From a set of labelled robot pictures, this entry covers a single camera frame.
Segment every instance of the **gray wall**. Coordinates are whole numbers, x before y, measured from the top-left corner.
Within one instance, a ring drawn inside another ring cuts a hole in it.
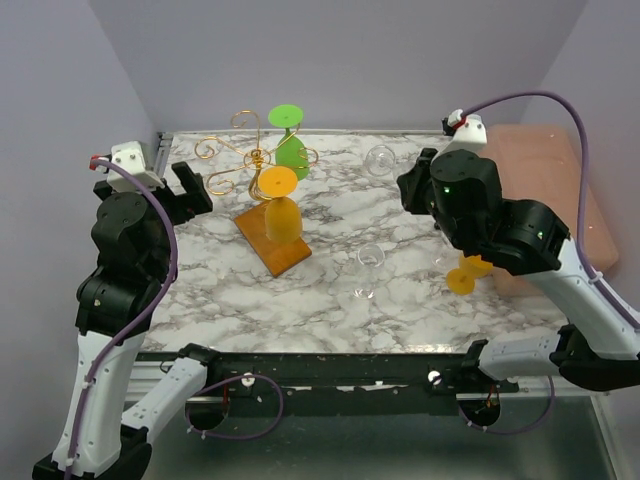
[[[590,181],[620,249],[609,277],[636,308],[640,292],[640,201],[638,127],[640,106],[640,2],[591,0],[542,82],[563,93],[583,116],[589,132]],[[570,118],[549,100],[534,100],[526,122],[560,123]],[[640,388],[612,396],[628,457],[640,478]]]
[[[162,130],[299,103],[305,126],[437,128],[536,87],[584,0],[90,0]],[[518,121],[524,101],[491,110]]]
[[[71,396],[89,156],[155,131],[86,0],[0,2],[0,64],[0,477],[25,480]]]

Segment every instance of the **black robot arm segment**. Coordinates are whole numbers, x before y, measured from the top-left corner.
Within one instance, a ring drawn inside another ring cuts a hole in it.
[[[414,168],[398,178],[405,210],[431,215],[466,256],[481,255],[512,275],[557,270],[568,227],[543,203],[502,197],[492,160],[466,150],[437,158],[423,149]]]

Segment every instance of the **cable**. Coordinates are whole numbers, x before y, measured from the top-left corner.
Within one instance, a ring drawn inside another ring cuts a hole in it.
[[[78,399],[78,405],[76,407],[75,417],[73,419],[73,426],[71,428],[71,438],[69,439],[69,450],[67,453],[67,459],[75,460],[76,451],[78,449],[78,437],[80,435],[80,429],[82,428],[82,418],[84,416],[84,411],[87,406],[87,400],[89,398],[89,390],[94,385],[94,377],[96,372],[100,368],[100,365],[109,354],[109,352],[120,342],[122,342],[125,337],[135,329],[147,316],[149,316],[153,310],[158,306],[162,298],[165,296],[169,287],[173,283],[173,280],[177,277],[178,274],[178,241],[176,240],[176,234],[173,231],[173,224],[165,212],[164,208],[160,202],[153,196],[153,194],[145,187],[137,178],[133,175],[129,174],[122,167],[108,162],[107,160],[102,159],[92,159],[91,165],[102,166],[111,170],[114,170],[116,173],[120,174],[123,178],[128,180],[134,187],[136,187],[142,196],[147,199],[147,201],[151,204],[151,206],[158,212],[160,216],[160,220],[162,220],[162,224],[164,225],[165,230],[167,231],[167,235],[169,236],[169,249],[170,249],[170,257],[169,257],[169,273],[167,274],[167,280],[162,284],[158,295],[147,305],[147,307],[142,310],[136,318],[129,323],[126,327],[124,327],[118,334],[111,339],[111,341],[100,351],[95,360],[91,363],[91,367],[85,376],[85,388],[80,392],[80,398]],[[71,480],[73,472],[73,464],[68,465],[64,471],[64,480]]]
[[[191,416],[190,416],[189,410],[187,409],[187,413],[185,415],[185,418],[189,424],[189,429],[187,430],[187,433],[190,433],[192,431],[199,433],[200,435],[202,435],[203,440],[204,440],[204,437],[221,438],[222,440],[255,440],[256,438],[265,436],[271,430],[276,428],[278,423],[280,423],[280,420],[282,420],[282,413],[284,412],[284,395],[282,395],[282,389],[280,388],[280,386],[273,379],[269,377],[265,377],[264,375],[255,375],[255,374],[238,375],[236,377],[227,378],[226,380],[215,383],[210,387],[204,388],[200,390],[198,393],[196,393],[195,395],[196,396],[204,395],[205,393],[215,390],[216,388],[220,388],[230,383],[237,382],[238,380],[242,380],[243,378],[255,378],[258,380],[264,380],[265,382],[270,383],[273,389],[278,394],[278,400],[280,402],[280,406],[278,408],[278,413],[276,414],[275,419],[273,420],[273,422],[271,422],[271,425],[269,425],[267,428],[265,428],[261,432],[252,433],[250,435],[225,435],[223,433],[213,433],[213,432],[208,432],[206,430],[198,430],[197,428],[195,428],[191,423]]]
[[[491,435],[502,435],[502,436],[509,436],[509,435],[518,435],[520,433],[527,433],[530,432],[531,430],[535,430],[536,428],[538,428],[539,426],[541,426],[551,415],[551,412],[553,411],[553,407],[556,404],[556,387],[553,383],[553,379],[551,377],[547,377],[549,379],[549,389],[550,389],[550,393],[549,393],[549,404],[547,405],[547,408],[545,409],[545,411],[542,413],[542,415],[540,415],[540,417],[533,423],[525,426],[525,427],[521,427],[521,428],[517,428],[515,430],[510,430],[507,432],[503,432],[500,430],[489,430],[487,427],[481,427],[480,425],[476,425],[475,423],[473,423],[471,420],[469,420],[469,418],[465,415],[465,413],[462,411],[461,407],[458,407],[458,411],[460,412],[460,416],[464,419],[465,423],[467,424],[468,427],[473,428],[474,430],[478,430],[480,432],[483,433],[489,433]]]
[[[558,95],[554,92],[548,92],[545,90],[531,90],[526,92],[512,93],[509,95],[504,95],[502,97],[497,97],[486,102],[475,105],[469,109],[466,109],[462,112],[462,117],[464,118],[467,115],[471,115],[472,113],[477,112],[478,110],[482,110],[483,108],[489,107],[491,105],[495,105],[496,103],[504,102],[505,100],[511,100],[513,98],[519,97],[547,97],[552,100],[555,100],[560,105],[562,105],[571,118],[575,122],[576,128],[578,130],[578,137],[580,138],[580,150],[581,150],[581,172],[580,172],[580,193],[578,200],[578,231],[576,232],[576,250],[578,252],[578,258],[580,259],[580,263],[582,264],[582,268],[584,268],[587,276],[592,280],[595,287],[598,289],[600,294],[611,304],[611,306],[620,314],[622,318],[626,320],[626,322],[631,325],[634,329],[640,329],[640,323],[634,318],[631,312],[620,303],[616,294],[613,293],[607,286],[602,283],[601,276],[596,272],[591,263],[589,262],[589,258],[585,253],[584,248],[584,222],[585,222],[585,211],[587,208],[587,180],[589,175],[589,142],[587,141],[587,131],[585,129],[584,123],[580,118],[577,110],[568,100],[564,97]]]

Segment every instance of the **marble tabletop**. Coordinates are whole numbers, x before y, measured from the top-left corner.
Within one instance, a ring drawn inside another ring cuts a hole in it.
[[[219,145],[213,159],[198,159],[193,148],[202,136],[176,134],[169,162],[187,161],[203,174],[241,164],[240,155]],[[250,133],[219,136],[243,150],[255,145]],[[263,145],[275,146],[281,137],[265,134]],[[384,144],[402,170],[423,147],[446,145],[444,137],[299,137],[320,153],[319,164],[291,195],[312,256],[278,278],[270,275],[233,222],[255,205],[247,193],[250,172],[231,174],[237,187],[213,197],[211,214],[176,228],[180,273],[154,314],[144,349],[177,351],[195,342],[238,352],[464,352],[477,339],[549,333],[565,323],[545,298],[498,296],[491,278],[479,280],[471,295],[450,292],[445,275],[458,253],[443,242],[431,217],[404,212],[393,174],[372,177],[362,166],[366,152]],[[169,169],[167,181],[178,185]],[[375,296],[367,300],[351,292],[356,252],[369,243],[378,244],[386,260]]]

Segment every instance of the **green disc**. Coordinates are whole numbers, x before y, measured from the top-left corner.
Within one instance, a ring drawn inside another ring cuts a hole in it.
[[[269,123],[278,128],[291,128],[302,122],[304,111],[297,105],[278,105],[269,112]]]
[[[297,175],[298,180],[302,180],[309,175],[308,154],[306,150],[301,150],[303,148],[304,144],[298,137],[291,137],[276,150],[276,165],[282,165],[283,167],[292,169]]]

